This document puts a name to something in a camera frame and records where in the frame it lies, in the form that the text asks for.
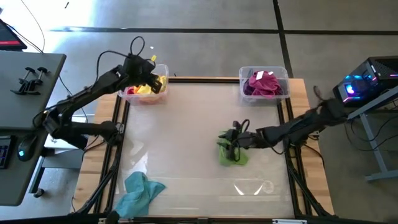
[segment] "clear plastic sheet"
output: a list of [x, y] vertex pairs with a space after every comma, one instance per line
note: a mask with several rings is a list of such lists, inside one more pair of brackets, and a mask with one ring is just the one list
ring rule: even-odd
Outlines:
[[[167, 101], [131, 106], [114, 205], [133, 172], [166, 185], [149, 216], [293, 217], [284, 156], [243, 150], [245, 166], [221, 166], [216, 144], [234, 120], [249, 131], [279, 124], [275, 105], [245, 105], [238, 85], [171, 83]], [[275, 150], [282, 151], [282, 144]]]

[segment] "blue led light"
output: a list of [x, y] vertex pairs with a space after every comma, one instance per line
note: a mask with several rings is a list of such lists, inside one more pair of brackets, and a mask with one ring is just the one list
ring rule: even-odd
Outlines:
[[353, 86], [351, 86], [351, 85], [346, 85], [346, 90], [347, 90], [347, 93], [349, 93], [349, 94], [355, 93], [353, 90]]

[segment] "green cloth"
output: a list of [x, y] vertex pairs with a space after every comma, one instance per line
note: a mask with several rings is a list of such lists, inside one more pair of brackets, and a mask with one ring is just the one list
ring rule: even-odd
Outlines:
[[[227, 139], [219, 138], [218, 139], [219, 143], [226, 143], [226, 144], [231, 144]], [[218, 146], [218, 159], [220, 161], [220, 164], [223, 166], [230, 166], [230, 165], [246, 165], [248, 163], [248, 156], [243, 152], [244, 149], [241, 148], [241, 157], [238, 162], [231, 161], [226, 158], [226, 149], [223, 146], [217, 145]], [[235, 149], [235, 158], [238, 158], [238, 148], [236, 147]]]

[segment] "pink cloth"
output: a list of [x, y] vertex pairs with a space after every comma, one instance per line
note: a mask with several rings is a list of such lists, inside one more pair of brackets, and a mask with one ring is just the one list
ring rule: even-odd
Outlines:
[[262, 78], [257, 80], [257, 73], [254, 72], [253, 76], [249, 79], [249, 86], [254, 88], [252, 96], [268, 96], [271, 98], [272, 96], [282, 94], [278, 79], [274, 75], [269, 75], [267, 71], [264, 71]]

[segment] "keyboard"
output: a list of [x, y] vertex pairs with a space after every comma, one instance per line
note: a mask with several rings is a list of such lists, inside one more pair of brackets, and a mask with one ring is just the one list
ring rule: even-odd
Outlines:
[[14, 136], [0, 136], [0, 169], [7, 169], [14, 139]]

